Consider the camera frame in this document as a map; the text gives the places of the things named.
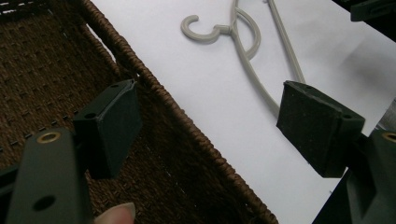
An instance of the hanger hook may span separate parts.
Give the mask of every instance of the hanger hook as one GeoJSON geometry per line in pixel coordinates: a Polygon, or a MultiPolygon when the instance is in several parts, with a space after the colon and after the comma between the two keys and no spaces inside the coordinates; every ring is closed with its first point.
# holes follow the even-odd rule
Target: hanger hook
{"type": "Polygon", "coordinates": [[[230,26],[215,25],[213,27],[212,33],[210,33],[209,35],[198,35],[193,32],[189,27],[191,23],[198,20],[199,17],[197,15],[186,17],[181,23],[181,31],[183,32],[183,34],[199,42],[215,42],[219,38],[220,34],[228,35],[231,32],[230,26]]]}

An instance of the plastic hanger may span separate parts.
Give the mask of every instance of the plastic hanger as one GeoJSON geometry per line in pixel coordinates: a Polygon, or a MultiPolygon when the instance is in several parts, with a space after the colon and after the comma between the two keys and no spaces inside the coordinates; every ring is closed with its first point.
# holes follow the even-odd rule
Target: plastic hanger
{"type": "MultiPolygon", "coordinates": [[[[303,73],[301,71],[301,68],[297,62],[297,58],[295,57],[294,51],[292,49],[291,43],[289,42],[289,38],[287,36],[286,30],[282,24],[282,20],[280,19],[280,16],[277,12],[276,5],[274,3],[274,0],[268,0],[269,7],[271,8],[271,12],[273,14],[274,20],[276,22],[276,27],[281,35],[283,45],[285,47],[285,50],[288,54],[290,63],[293,68],[293,72],[297,76],[297,80],[299,82],[305,83],[303,73]]],[[[244,66],[248,77],[252,80],[255,88],[260,92],[262,98],[264,99],[265,103],[267,103],[274,114],[274,116],[277,118],[279,114],[279,105],[276,103],[276,101],[271,97],[271,95],[268,93],[268,91],[264,88],[262,83],[260,82],[259,78],[256,75],[256,72],[254,71],[250,59],[252,59],[257,52],[260,43],[262,41],[262,36],[260,33],[259,26],[257,23],[241,8],[238,7],[238,0],[233,0],[233,7],[232,7],[232,15],[231,15],[231,25],[215,25],[213,27],[213,31],[211,34],[208,35],[199,35],[193,32],[189,25],[192,22],[198,21],[199,17],[196,15],[189,16],[183,20],[181,23],[181,30],[184,35],[187,37],[199,41],[199,42],[216,42],[216,40],[219,38],[220,35],[230,35],[233,38],[233,41],[235,43],[239,58],[242,62],[242,65],[244,66]],[[249,26],[249,28],[252,30],[253,35],[254,35],[254,41],[253,45],[250,47],[249,50],[245,51],[241,39],[238,34],[238,27],[237,27],[237,17],[243,17],[249,26]]]]}

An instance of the hole in clamp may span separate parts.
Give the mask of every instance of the hole in clamp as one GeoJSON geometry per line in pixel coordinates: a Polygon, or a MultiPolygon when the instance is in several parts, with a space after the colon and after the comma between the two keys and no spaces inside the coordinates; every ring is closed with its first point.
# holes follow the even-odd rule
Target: hole in clamp
{"type": "Polygon", "coordinates": [[[44,133],[37,138],[37,143],[47,144],[58,140],[60,137],[61,137],[61,133],[57,133],[57,132],[44,133]]]}
{"type": "Polygon", "coordinates": [[[396,143],[396,133],[383,133],[382,136],[388,141],[396,143]]]}
{"type": "Polygon", "coordinates": [[[40,212],[51,207],[54,203],[55,203],[54,196],[52,195],[45,196],[39,199],[37,202],[35,202],[35,204],[33,205],[33,210],[35,210],[36,212],[40,212]]]}
{"type": "Polygon", "coordinates": [[[95,113],[89,113],[89,114],[87,114],[87,115],[84,116],[85,119],[93,119],[93,118],[95,118],[95,117],[96,117],[96,114],[95,114],[95,113]]]}

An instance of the brown wicker weave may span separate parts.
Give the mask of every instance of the brown wicker weave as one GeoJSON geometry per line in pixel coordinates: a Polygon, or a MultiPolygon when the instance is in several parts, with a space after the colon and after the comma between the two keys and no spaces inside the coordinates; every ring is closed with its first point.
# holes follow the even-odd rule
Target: brown wicker weave
{"type": "Polygon", "coordinates": [[[0,0],[0,169],[19,162],[33,133],[73,129],[84,105],[131,77],[144,127],[118,178],[89,179],[94,214],[134,202],[136,223],[277,223],[87,0],[0,0]]]}

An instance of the white paper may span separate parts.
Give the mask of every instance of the white paper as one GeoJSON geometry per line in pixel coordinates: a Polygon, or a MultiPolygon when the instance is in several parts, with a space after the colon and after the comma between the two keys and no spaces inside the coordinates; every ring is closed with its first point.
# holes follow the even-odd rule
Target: white paper
{"type": "MultiPolygon", "coordinates": [[[[209,34],[230,24],[232,1],[93,0],[177,103],[276,215],[280,223],[311,223],[338,179],[322,179],[277,129],[253,89],[232,39],[212,44],[188,39],[184,18],[209,34]]],[[[366,118],[369,134],[396,96],[396,45],[331,0],[277,0],[277,8],[307,84],[366,118]]],[[[293,80],[268,5],[240,1],[258,23],[262,44],[251,60],[280,104],[283,82],[293,80]]],[[[245,48],[249,29],[239,22],[245,48]]]]}

